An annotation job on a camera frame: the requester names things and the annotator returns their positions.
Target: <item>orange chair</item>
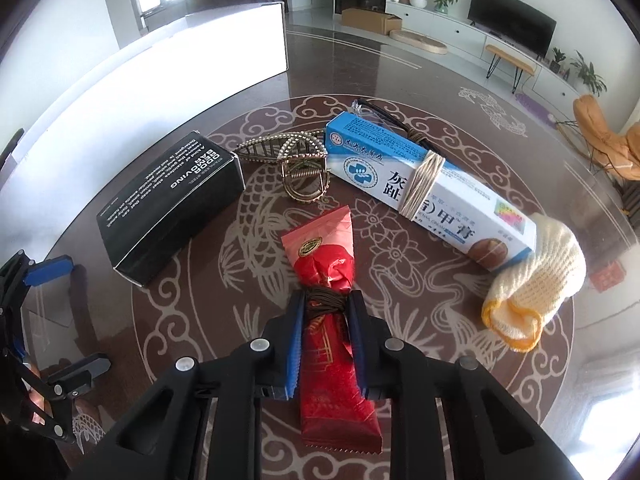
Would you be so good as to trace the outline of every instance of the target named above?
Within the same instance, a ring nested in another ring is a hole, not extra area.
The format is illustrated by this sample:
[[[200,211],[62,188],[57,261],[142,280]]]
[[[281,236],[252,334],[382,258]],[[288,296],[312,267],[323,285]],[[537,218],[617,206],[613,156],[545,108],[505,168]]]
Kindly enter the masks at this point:
[[[640,123],[626,135],[617,135],[607,126],[600,105],[592,95],[574,101],[575,120],[591,151],[591,160],[613,175],[640,180]]]

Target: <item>purple mat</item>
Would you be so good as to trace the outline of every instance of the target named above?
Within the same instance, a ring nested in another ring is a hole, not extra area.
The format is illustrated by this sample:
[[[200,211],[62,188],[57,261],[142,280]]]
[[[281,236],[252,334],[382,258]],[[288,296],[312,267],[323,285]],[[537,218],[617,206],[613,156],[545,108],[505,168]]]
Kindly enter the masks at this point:
[[[556,124],[551,119],[549,119],[549,114],[551,112],[543,107],[543,105],[541,105],[539,102],[534,101],[531,97],[520,93],[516,94],[516,101],[550,128],[556,127]]]

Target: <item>blue and white medicine box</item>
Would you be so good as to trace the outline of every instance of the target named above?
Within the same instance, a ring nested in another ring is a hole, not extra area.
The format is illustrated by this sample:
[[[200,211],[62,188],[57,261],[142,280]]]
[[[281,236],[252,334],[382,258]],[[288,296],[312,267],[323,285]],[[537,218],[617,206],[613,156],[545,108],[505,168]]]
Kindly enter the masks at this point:
[[[397,210],[428,150],[348,112],[326,126],[331,173]],[[536,225],[487,186],[446,162],[414,222],[489,270],[536,249]]]

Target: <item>television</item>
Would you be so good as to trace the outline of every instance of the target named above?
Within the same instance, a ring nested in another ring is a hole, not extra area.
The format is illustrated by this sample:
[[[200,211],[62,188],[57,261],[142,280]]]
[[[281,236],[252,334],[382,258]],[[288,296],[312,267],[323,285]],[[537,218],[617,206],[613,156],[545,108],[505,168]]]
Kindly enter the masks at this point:
[[[468,19],[546,56],[556,22],[520,0],[471,0]]]

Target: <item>logo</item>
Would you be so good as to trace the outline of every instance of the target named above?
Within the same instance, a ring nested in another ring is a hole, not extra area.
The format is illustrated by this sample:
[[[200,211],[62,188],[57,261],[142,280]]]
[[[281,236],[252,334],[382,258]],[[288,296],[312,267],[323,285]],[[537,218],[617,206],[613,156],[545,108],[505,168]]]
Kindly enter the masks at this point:
[[[496,202],[494,214],[505,224],[516,229],[521,235],[524,234],[524,218],[509,205],[504,202]]]
[[[378,174],[366,160],[350,156],[344,161],[344,173],[360,187],[374,187],[378,183]]]
[[[176,187],[178,184],[180,184],[185,178],[187,178],[190,174],[193,174],[193,171],[187,171],[187,173],[185,173],[183,176],[178,177],[178,180],[176,180],[174,183],[171,184],[171,189],[173,189],[174,187]]]
[[[320,247],[321,243],[321,236],[319,236],[318,238],[311,238],[311,240],[307,240],[305,243],[300,245],[300,248],[298,249],[298,256],[309,256],[313,251]]]
[[[340,136],[340,134],[337,134],[337,133],[333,132],[329,136],[329,139],[331,139],[331,142],[334,143],[336,146],[341,146],[342,145],[342,137]]]

